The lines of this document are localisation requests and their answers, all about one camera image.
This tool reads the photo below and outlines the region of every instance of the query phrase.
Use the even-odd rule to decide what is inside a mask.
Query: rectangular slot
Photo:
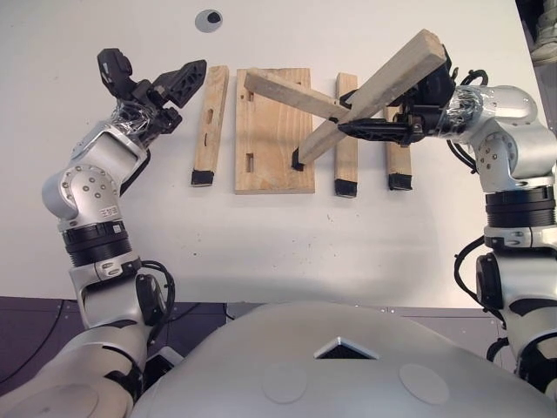
[[[250,152],[245,155],[245,171],[253,172],[253,153]]]
[[[205,120],[205,123],[206,123],[206,124],[209,125],[209,124],[211,123],[211,121],[212,121],[212,114],[213,114],[213,113],[214,113],[214,110],[213,110],[213,109],[209,109],[209,110],[207,111],[207,119]]]

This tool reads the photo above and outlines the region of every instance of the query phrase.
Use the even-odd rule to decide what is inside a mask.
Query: wooden board
[[[217,171],[228,77],[229,71],[226,65],[209,68],[205,77],[205,99],[191,173],[191,185],[194,186],[212,185]]]
[[[344,72],[338,74],[337,98],[357,88],[357,76]],[[358,193],[358,140],[356,138],[344,137],[334,147],[334,192],[344,198],[355,198]]]
[[[352,109],[339,123],[372,117],[445,61],[437,36],[421,30],[350,97]],[[336,124],[326,120],[300,144],[299,163],[311,163],[344,136]]]
[[[310,87],[306,68],[269,70]],[[312,115],[248,91],[238,70],[236,96],[236,194],[313,193],[313,164],[297,172],[292,151],[312,132]]]
[[[386,107],[383,111],[384,118],[393,121],[398,107]],[[386,175],[389,189],[412,190],[412,162],[410,159],[410,146],[400,146],[393,142],[385,142],[386,148]]]

